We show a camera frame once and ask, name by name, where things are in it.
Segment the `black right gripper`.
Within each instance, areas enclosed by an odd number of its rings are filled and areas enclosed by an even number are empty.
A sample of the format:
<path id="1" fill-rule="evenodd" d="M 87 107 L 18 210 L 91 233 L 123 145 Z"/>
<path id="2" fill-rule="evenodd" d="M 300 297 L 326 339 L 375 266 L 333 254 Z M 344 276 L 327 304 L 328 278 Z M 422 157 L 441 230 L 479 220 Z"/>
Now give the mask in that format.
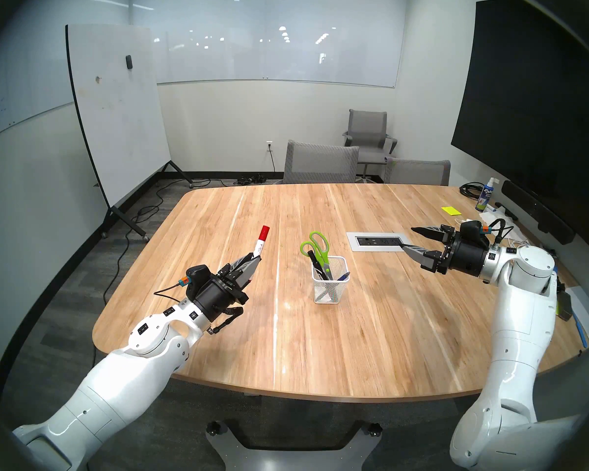
<path id="1" fill-rule="evenodd" d="M 461 234 L 454 234 L 454 228 L 449 225 L 412 227 L 411 230 L 427 239 L 448 242 L 444 253 L 402 244 L 402 250 L 416 261 L 420 268 L 442 275 L 449 270 L 460 271 L 476 278 L 481 275 L 490 247 L 486 235 L 480 234 L 469 239 Z"/>

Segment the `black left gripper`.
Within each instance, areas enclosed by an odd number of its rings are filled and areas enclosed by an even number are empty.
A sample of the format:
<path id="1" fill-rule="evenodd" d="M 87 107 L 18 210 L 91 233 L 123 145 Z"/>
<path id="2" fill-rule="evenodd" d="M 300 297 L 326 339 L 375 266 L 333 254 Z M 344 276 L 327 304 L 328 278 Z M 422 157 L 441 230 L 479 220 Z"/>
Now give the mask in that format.
<path id="1" fill-rule="evenodd" d="M 195 305 L 208 321 L 213 323 L 223 313 L 229 316 L 223 324 L 217 327 L 208 327 L 207 332 L 209 334 L 218 333 L 244 313 L 242 306 L 248 301 L 249 297 L 241 289 L 244 289 L 250 283 L 260 261 L 261 256 L 246 254 L 233 262 L 225 264 L 220 269 L 220 277 L 236 279 L 236 285 L 239 289 L 234 285 L 228 285 L 217 275 L 210 275 L 208 281 L 201 287 L 195 297 Z"/>

